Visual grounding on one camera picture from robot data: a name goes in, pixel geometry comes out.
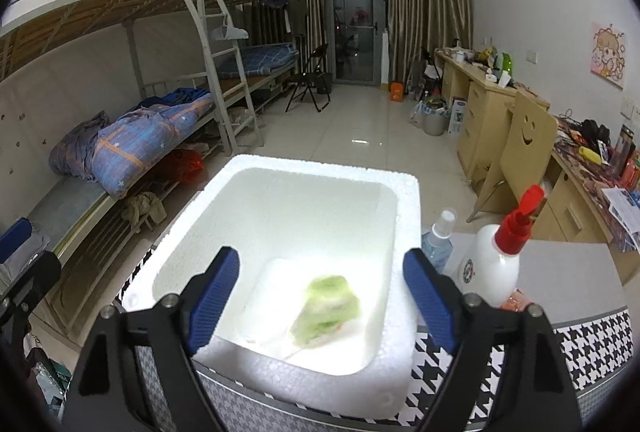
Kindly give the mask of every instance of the door handle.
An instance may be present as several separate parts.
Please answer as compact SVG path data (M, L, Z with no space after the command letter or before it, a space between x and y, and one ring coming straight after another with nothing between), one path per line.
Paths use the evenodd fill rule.
M582 225L580 224L580 220L572 210L571 206L566 207L566 214L569 216L569 219L571 219L571 222L574 223L574 226L578 230L578 233L580 233L582 231Z

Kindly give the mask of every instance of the white styrofoam box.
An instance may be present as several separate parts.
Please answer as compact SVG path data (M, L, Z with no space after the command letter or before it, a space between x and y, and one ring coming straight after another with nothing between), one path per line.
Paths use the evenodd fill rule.
M205 271L223 245L240 274L196 361L286 401L387 418L411 381L417 310L402 276L420 247L418 181L388 171L241 155L175 221L124 295L151 307ZM288 328L315 277L339 274L362 314L314 348Z
M465 110L466 101L461 99L453 100L453 105L451 105L451 121L449 121L449 134L460 133L465 118Z

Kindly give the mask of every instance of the orange container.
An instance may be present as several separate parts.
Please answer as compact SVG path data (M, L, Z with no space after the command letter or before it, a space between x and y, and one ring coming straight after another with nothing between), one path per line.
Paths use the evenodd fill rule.
M404 95L404 85L402 83L398 83L397 81L393 82L389 86L389 95L391 101L402 101L402 96Z

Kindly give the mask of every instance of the light switch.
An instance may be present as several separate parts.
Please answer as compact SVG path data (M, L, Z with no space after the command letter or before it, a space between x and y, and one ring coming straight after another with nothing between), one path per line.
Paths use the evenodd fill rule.
M622 106L620 107L620 113L627 119L631 119L634 115L634 102L628 97L622 98Z
M527 51L527 62L533 63L534 65L538 65L538 53L533 50Z
M640 108L634 107L634 113L631 116L631 123L640 127Z

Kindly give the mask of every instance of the black and white houndstooth fabric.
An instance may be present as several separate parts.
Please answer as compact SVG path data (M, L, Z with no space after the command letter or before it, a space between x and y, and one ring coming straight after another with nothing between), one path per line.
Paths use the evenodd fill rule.
M152 250L137 266L123 286L122 296ZM612 387L622 378L619 374L633 355L632 332L628 310L598 315L588 321L565 322L554 325L561 350L580 404L583 421L597 411L599 404L610 394ZM145 380L150 405L162 429L172 430L170 414L150 349L139 348L138 359ZM488 359L484 382L468 419L467 429L480 430L491 411L497 393L504 362L504 347L493 348ZM339 431L350 430L398 431L414 427L428 412L452 362L452 356L436 346L427 327L418 326L415 337L414 362L411 383L403 407L390 419L372 420L340 416L307 408L301 404L278 401L269 394L254 392L239 382L228 380L202 365L196 364L200 381L209 397L219 408L220 417L230 432L259 430L287 431Z

